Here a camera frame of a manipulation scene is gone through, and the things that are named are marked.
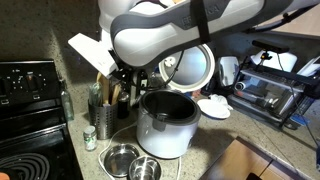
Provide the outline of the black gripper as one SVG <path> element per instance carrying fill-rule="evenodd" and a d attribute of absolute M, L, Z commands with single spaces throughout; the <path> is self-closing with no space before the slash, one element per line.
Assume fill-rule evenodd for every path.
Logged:
<path fill-rule="evenodd" d="M 129 92 L 131 97 L 136 100 L 139 99 L 141 93 L 146 86 L 143 84 L 144 80 L 148 80 L 148 74 L 145 69 L 137 69 L 124 63 L 117 57 L 113 50 L 109 50 L 109 54 L 115 61 L 118 69 L 112 72 L 112 75 L 118 79 L 126 92 Z"/>

